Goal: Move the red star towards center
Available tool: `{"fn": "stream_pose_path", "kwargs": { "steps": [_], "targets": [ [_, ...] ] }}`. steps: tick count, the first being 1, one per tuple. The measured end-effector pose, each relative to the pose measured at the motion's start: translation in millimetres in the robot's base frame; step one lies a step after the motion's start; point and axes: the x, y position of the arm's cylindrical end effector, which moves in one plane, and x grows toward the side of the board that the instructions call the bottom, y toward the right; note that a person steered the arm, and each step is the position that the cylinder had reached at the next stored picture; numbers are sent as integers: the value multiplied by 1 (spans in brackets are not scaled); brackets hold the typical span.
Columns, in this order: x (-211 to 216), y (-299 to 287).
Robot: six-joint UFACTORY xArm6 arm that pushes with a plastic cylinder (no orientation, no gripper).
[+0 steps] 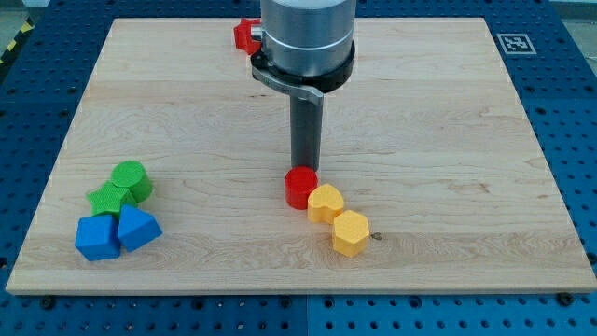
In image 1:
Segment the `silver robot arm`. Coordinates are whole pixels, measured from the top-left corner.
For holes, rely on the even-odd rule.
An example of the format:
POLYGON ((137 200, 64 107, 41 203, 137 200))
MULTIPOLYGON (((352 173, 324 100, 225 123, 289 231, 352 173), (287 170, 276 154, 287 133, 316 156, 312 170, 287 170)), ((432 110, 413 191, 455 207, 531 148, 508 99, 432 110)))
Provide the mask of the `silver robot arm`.
POLYGON ((261 42, 251 57, 253 78, 265 86, 322 105, 343 85, 354 62, 355 0, 261 0, 261 42))

